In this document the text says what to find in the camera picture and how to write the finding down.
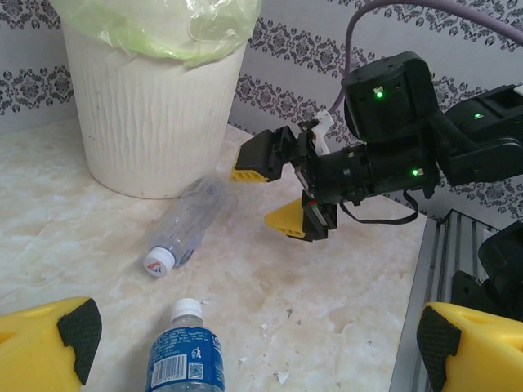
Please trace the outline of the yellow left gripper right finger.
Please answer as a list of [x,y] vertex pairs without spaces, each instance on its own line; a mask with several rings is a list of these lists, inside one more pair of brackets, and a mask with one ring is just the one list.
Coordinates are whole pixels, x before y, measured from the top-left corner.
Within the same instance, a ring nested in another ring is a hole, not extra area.
[[425,304],[417,343],[432,392],[523,392],[523,322]]

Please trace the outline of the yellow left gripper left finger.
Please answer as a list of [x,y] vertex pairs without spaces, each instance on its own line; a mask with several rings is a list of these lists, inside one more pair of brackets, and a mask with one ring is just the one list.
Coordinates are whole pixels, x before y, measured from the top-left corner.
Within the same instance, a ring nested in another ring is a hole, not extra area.
[[90,297],[0,315],[0,392],[80,392],[101,340]]

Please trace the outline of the clear ribbed bottle logo cap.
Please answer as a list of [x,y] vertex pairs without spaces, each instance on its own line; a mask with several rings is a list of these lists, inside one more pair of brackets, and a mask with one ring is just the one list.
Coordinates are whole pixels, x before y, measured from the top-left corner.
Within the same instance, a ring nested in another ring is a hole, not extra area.
[[162,278],[187,264],[227,200],[225,181],[205,176],[185,189],[150,235],[145,270]]

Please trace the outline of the dark blue label water bottle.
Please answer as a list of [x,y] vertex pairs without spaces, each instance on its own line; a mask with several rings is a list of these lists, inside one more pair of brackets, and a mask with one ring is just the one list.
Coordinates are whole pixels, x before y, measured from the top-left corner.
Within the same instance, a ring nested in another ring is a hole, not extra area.
[[184,298],[150,348],[145,392],[226,392],[221,342],[205,327],[202,305]]

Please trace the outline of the white ribbed waste bin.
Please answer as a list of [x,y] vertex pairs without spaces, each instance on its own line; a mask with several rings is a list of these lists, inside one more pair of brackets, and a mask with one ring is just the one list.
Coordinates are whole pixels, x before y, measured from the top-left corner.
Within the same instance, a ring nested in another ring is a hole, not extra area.
[[87,165],[99,183],[137,198],[175,198],[214,170],[248,41],[190,67],[61,24]]

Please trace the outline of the green plastic bin liner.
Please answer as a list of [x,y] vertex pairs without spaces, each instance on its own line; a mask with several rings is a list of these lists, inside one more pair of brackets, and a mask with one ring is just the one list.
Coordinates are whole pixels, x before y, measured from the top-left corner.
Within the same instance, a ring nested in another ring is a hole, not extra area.
[[190,67],[253,34],[263,0],[48,0],[64,25],[112,47]]

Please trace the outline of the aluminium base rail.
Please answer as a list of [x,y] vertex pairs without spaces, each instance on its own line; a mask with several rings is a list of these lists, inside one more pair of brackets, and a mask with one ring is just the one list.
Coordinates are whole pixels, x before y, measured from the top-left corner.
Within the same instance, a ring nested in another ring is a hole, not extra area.
[[523,322],[523,221],[500,231],[458,212],[427,222],[389,392],[432,392],[417,343],[429,302]]

